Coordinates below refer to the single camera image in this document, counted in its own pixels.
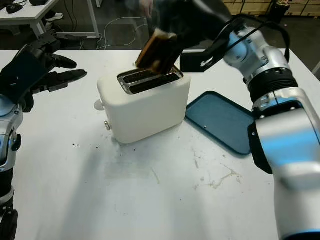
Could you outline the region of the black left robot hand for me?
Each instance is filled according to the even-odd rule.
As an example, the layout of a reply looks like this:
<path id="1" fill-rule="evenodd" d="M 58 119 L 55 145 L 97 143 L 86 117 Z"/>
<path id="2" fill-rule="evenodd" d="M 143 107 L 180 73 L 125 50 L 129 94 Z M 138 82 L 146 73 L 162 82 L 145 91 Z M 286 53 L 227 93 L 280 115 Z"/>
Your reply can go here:
<path id="1" fill-rule="evenodd" d="M 75 61 L 55 54 L 58 50 L 74 47 L 77 43 L 79 41 L 74 38 L 60 37 L 54 30 L 50 30 L 39 39 L 23 46 L 15 55 L 16 58 L 24 53 L 32 56 L 30 60 L 24 61 L 31 73 L 27 83 L 22 87 L 24 93 L 19 100 L 23 112 L 29 113 L 34 107 L 34 94 L 64 89 L 69 83 L 78 81 L 88 74 L 83 69 L 76 69 Z"/>

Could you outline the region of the person's bare hand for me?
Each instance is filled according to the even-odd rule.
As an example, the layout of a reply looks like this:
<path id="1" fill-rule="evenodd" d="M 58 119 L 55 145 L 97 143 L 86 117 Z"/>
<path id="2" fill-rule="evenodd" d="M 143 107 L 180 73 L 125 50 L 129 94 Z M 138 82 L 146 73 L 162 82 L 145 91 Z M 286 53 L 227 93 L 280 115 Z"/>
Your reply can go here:
<path id="1" fill-rule="evenodd" d="M 148 18 L 152 17 L 153 5 L 153 0 L 139 0 L 140 9 L 145 13 L 145 15 Z"/>

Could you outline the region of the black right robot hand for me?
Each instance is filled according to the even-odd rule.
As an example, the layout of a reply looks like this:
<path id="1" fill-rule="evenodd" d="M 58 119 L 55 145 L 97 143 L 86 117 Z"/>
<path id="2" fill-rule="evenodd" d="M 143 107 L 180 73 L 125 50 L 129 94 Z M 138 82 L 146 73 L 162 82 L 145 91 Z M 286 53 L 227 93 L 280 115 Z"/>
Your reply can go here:
<path id="1" fill-rule="evenodd" d="M 232 15 L 222 0 L 163 0 L 157 4 L 154 30 L 161 39 L 158 70 L 172 67 L 183 50 L 214 41 Z"/>

